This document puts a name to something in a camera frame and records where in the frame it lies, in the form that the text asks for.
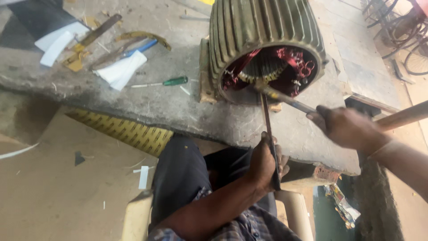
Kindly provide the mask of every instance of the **screwdriver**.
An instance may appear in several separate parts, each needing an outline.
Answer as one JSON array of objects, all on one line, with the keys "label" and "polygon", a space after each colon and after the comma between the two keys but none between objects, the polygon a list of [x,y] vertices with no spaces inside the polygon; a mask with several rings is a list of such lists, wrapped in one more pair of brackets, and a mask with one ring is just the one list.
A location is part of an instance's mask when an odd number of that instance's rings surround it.
[{"label": "screwdriver", "polygon": [[141,88],[141,87],[147,87],[147,86],[157,86],[157,85],[165,85],[165,86],[173,86],[178,84],[186,84],[189,81],[187,76],[182,76],[178,78],[172,78],[167,81],[164,81],[162,83],[156,83],[156,84],[140,84],[140,85],[132,85],[131,88]]}]

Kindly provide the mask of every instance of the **dark trousers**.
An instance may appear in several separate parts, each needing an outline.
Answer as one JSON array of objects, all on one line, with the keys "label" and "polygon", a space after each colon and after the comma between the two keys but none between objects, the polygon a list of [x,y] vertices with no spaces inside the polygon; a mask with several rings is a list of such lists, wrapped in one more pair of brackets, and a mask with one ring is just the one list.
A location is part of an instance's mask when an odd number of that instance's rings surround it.
[{"label": "dark trousers", "polygon": [[[149,232],[169,215],[191,203],[201,188],[212,190],[208,170],[216,172],[221,188],[242,177],[250,167],[252,149],[227,148],[202,156],[189,138],[174,136],[159,156],[153,179],[152,223]],[[257,202],[276,216],[273,193]]]}]

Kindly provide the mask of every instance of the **hand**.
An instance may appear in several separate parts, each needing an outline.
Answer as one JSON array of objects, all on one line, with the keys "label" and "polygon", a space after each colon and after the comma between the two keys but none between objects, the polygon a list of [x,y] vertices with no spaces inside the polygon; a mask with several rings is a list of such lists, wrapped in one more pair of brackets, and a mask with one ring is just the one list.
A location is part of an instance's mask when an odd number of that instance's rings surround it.
[{"label": "hand", "polygon": [[390,141],[376,123],[354,109],[329,109],[319,105],[317,113],[309,113],[306,117],[339,146],[362,151],[368,156]]},{"label": "hand", "polygon": [[[276,144],[277,139],[273,137],[273,142]],[[276,155],[278,159],[279,179],[288,173],[290,167],[287,166],[288,156],[282,155],[281,146],[275,145]],[[262,132],[262,140],[254,148],[251,156],[250,170],[246,176],[255,183],[257,189],[269,193],[274,191],[271,183],[273,173],[275,172],[275,159],[270,153],[269,136],[266,132]]]}]

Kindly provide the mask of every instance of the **wooden stick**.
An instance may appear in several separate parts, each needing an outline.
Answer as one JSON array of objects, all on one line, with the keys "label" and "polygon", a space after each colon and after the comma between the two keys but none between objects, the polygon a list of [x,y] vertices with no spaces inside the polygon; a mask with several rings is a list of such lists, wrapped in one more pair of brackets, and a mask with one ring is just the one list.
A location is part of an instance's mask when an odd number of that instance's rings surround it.
[{"label": "wooden stick", "polygon": [[383,131],[388,131],[425,118],[428,118],[428,101],[377,120],[376,123]]}]

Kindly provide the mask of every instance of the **person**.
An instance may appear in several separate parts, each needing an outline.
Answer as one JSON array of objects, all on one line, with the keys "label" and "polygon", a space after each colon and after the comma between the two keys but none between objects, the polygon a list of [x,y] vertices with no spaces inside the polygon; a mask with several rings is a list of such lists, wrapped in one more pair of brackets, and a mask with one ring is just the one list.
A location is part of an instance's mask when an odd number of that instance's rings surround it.
[{"label": "person", "polygon": [[[353,109],[318,106],[306,117],[333,142],[384,165],[428,200],[428,156],[392,140]],[[253,150],[227,148],[203,157],[190,139],[173,137],[154,176],[148,240],[300,240],[276,218],[268,142],[263,132]],[[288,157],[275,147],[282,177]]]}]

